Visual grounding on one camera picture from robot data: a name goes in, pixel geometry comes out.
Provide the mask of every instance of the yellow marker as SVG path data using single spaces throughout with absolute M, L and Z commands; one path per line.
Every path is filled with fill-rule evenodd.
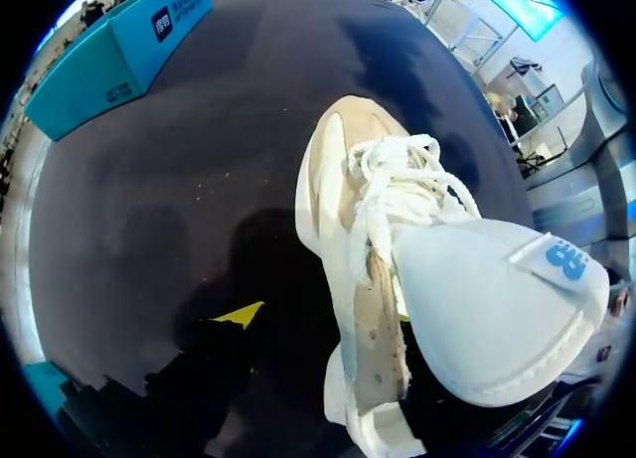
M 240 309 L 236 309 L 234 312 L 223 315 L 221 317 L 215 317 L 210 320 L 217 321 L 217 322 L 225 322 L 225 321 L 234 322 L 235 324 L 241 324 L 243 329 L 245 330 L 247 329 L 247 326 L 249 325 L 251 320 L 256 315 L 256 312 L 258 311 L 258 309 L 260 309 L 260 306 L 262 306 L 263 304 L 264 304 L 263 301 L 254 302 L 253 304 L 249 304 L 248 306 L 241 307 Z

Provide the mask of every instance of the light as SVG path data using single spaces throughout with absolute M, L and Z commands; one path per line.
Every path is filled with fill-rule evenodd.
M 634 220 L 636 220 L 636 201 L 627 205 L 627 221 L 631 223 Z
M 558 446 L 559 450 L 561 450 L 565 446 L 565 444 L 572 438 L 572 436 L 574 436 L 576 434 L 576 432 L 580 428 L 580 425 L 582 425 L 582 424 L 583 424 L 583 420 L 581 420 L 581 419 L 576 419 L 576 420 L 574 420 L 572 422 L 572 426 L 569 428 L 569 431 L 567 432 L 567 435 L 565 436 L 563 441 Z
M 538 41 L 563 12 L 551 0 L 492 0 L 530 36 Z

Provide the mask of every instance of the white sneaker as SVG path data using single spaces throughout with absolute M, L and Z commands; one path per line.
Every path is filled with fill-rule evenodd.
M 399 314 L 449 391 L 502 406 L 554 381 L 607 307 L 600 264 L 549 234 L 481 219 L 437 141 L 409 136 L 368 99 L 341 98 L 318 122 L 296 229 L 322 259 L 341 335 L 325 413 L 369 457 L 425 452 L 398 406 L 409 380 Z

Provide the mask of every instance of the table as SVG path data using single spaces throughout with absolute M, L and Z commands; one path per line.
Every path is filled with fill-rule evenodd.
M 29 256 L 47 357 L 83 381 L 108 374 L 142 392 L 194 320 L 263 300 L 264 359 L 217 455 L 335 456 L 321 449 L 342 433 L 322 417 L 322 380 L 338 332 L 292 209 L 316 121 L 349 93 L 437 137 L 484 216 L 532 225 L 481 92 L 402 7 L 215 0 L 144 97 L 49 151 Z

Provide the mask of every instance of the blue sign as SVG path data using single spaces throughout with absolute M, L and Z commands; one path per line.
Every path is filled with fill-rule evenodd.
M 52 140 L 146 93 L 212 0 L 127 0 L 58 59 L 25 107 Z
M 555 267 L 560 267 L 570 281 L 579 280 L 587 268 L 588 257 L 567 241 L 560 240 L 546 251 L 546 259 Z

